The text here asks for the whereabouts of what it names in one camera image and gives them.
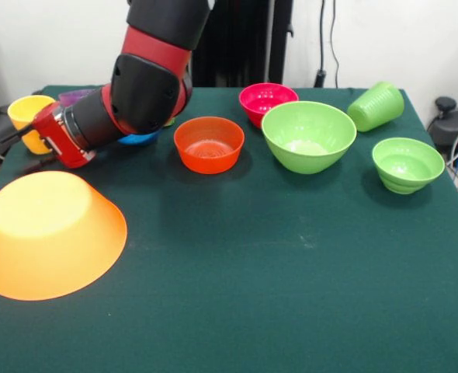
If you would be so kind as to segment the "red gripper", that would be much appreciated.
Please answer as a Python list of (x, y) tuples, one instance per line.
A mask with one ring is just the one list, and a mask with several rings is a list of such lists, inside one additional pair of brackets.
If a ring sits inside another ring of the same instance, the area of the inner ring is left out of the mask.
[(59, 102), (45, 106), (31, 124), (4, 137), (2, 144), (15, 144), (33, 130), (55, 152), (57, 159), (69, 169), (85, 166), (96, 156), (95, 151), (85, 151), (71, 138), (64, 122), (64, 107)]

